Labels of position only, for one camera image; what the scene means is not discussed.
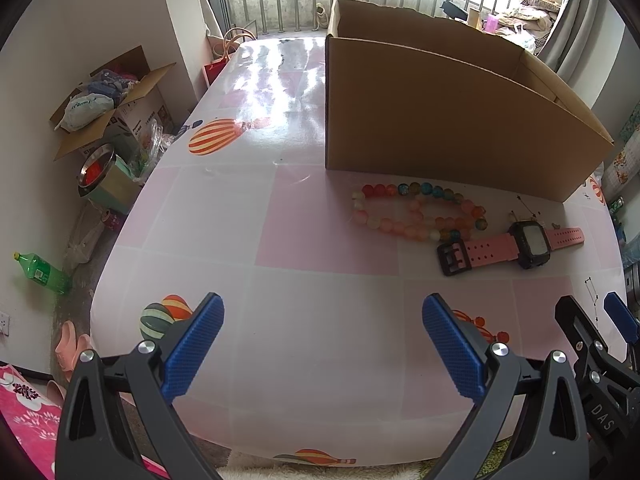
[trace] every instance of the screw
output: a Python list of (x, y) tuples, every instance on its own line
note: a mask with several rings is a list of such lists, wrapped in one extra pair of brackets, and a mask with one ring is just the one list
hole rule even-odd
[(141, 354), (151, 354), (156, 349), (156, 343), (153, 341), (143, 341), (138, 345), (138, 352)]
[(566, 361), (566, 355), (561, 350), (554, 350), (551, 354), (551, 357), (554, 359), (556, 363), (564, 363)]
[(94, 358), (94, 351), (93, 350), (85, 350), (80, 354), (80, 360), (83, 363), (88, 363), (89, 361), (91, 361)]
[(504, 357), (509, 353), (509, 347), (504, 343), (494, 343), (491, 345), (491, 351), (500, 357)]

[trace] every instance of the blue gripper pad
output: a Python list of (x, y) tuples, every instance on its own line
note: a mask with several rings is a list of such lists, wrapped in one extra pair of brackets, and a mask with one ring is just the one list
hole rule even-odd
[(164, 362), (162, 396), (171, 404), (175, 397), (184, 395), (198, 373), (209, 348), (225, 319), (225, 305), (217, 294), (211, 294), (204, 305), (200, 305), (191, 323), (174, 350)]
[(485, 392), (484, 363), (438, 295), (431, 294), (424, 299), (422, 323), (460, 395), (478, 404)]
[(638, 342), (638, 322), (615, 292), (610, 292), (604, 298), (604, 311), (622, 334), (622, 339), (631, 345)]

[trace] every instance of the open cardboard box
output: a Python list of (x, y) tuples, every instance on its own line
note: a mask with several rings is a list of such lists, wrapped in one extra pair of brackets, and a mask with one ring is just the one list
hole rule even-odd
[[(150, 70), (144, 51), (138, 46), (91, 72), (91, 76), (104, 69), (132, 74), (138, 78), (139, 83), (129, 91), (117, 108), (109, 110), (78, 131), (68, 132), (60, 142), (54, 160), (75, 150), (88, 155), (94, 148), (107, 142), (114, 144), (116, 152), (129, 160), (140, 145), (144, 147), (148, 142), (149, 124), (153, 118), (162, 124), (166, 132), (171, 132), (174, 125), (156, 85), (173, 65), (175, 63)], [(57, 125), (62, 120), (69, 100), (79, 93), (79, 90), (74, 90), (58, 107), (50, 118), (53, 124)]]
[(335, 0), (326, 168), (436, 178), (563, 202), (612, 140), (521, 47), (413, 9)]

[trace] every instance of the green plastic bottle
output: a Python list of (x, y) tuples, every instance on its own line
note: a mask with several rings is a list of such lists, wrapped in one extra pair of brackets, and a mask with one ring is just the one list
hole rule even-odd
[(69, 292), (71, 288), (71, 278), (61, 270), (56, 269), (49, 262), (43, 260), (37, 254), (14, 253), (14, 260), (20, 264), (24, 275), (30, 280), (46, 286), (57, 294), (66, 294)]

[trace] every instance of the pink slipper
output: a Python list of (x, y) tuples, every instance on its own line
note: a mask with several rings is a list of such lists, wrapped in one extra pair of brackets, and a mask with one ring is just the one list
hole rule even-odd
[(65, 403), (66, 388), (60, 386), (56, 381), (47, 383), (47, 399), (55, 403), (56, 406), (62, 408)]
[(80, 354), (85, 350), (93, 350), (94, 346), (92, 345), (91, 338), (88, 334), (82, 334), (78, 338), (78, 344), (76, 346), (76, 354), (73, 357), (71, 363), (71, 370), (65, 372), (65, 377), (67, 381), (71, 381), (71, 376), (74, 374), (74, 368), (76, 367), (76, 363), (78, 362), (78, 358)]
[(76, 327), (71, 321), (65, 321), (62, 325), (60, 343), (56, 346), (56, 357), (63, 372), (74, 369), (74, 356), (76, 355)]

